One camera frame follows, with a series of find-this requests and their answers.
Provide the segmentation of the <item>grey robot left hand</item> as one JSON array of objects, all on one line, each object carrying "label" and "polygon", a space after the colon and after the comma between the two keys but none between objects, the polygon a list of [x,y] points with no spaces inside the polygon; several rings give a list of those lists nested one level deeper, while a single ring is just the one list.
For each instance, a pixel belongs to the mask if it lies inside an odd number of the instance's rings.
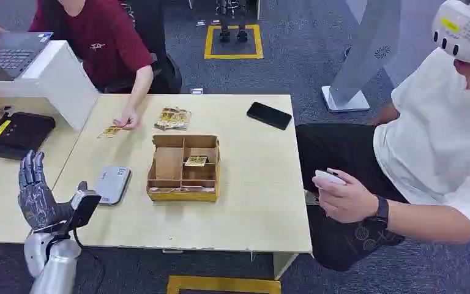
[{"label": "grey robot left hand", "polygon": [[68,221],[74,214],[71,202],[55,201],[45,178],[43,158],[42,151],[30,150],[21,160],[18,172],[18,204],[33,230]]}]

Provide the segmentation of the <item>person's left hand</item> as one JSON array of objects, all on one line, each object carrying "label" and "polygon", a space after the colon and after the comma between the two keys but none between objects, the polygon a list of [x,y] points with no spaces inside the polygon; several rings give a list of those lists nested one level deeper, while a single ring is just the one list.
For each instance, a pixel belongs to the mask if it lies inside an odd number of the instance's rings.
[{"label": "person's left hand", "polygon": [[113,125],[125,130],[132,130],[138,127],[140,119],[137,111],[130,107],[124,108],[119,118],[113,119]]},{"label": "person's left hand", "polygon": [[359,180],[341,170],[328,168],[327,172],[334,173],[345,182],[339,184],[319,176],[312,177],[319,190],[319,205],[329,217],[347,224],[376,214],[379,200]]}]

